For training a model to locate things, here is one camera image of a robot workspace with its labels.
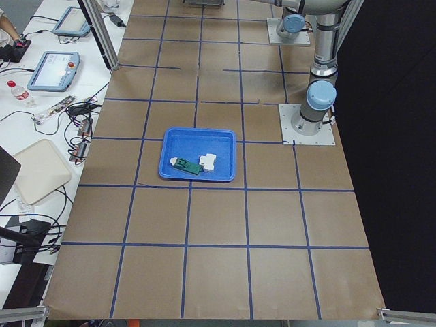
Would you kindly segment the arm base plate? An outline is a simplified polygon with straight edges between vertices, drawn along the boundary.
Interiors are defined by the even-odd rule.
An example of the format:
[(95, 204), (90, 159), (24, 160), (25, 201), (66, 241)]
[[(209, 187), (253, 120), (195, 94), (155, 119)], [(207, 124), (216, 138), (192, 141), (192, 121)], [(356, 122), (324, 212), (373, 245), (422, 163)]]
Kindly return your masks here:
[(311, 41), (307, 31), (299, 31), (297, 33), (288, 33), (287, 31), (280, 32), (279, 27), (282, 27), (281, 18), (268, 18), (268, 38), (270, 44), (281, 46), (309, 46)]
[(335, 146), (332, 125), (308, 122), (300, 115), (300, 104), (279, 104), (282, 143), (284, 145)]

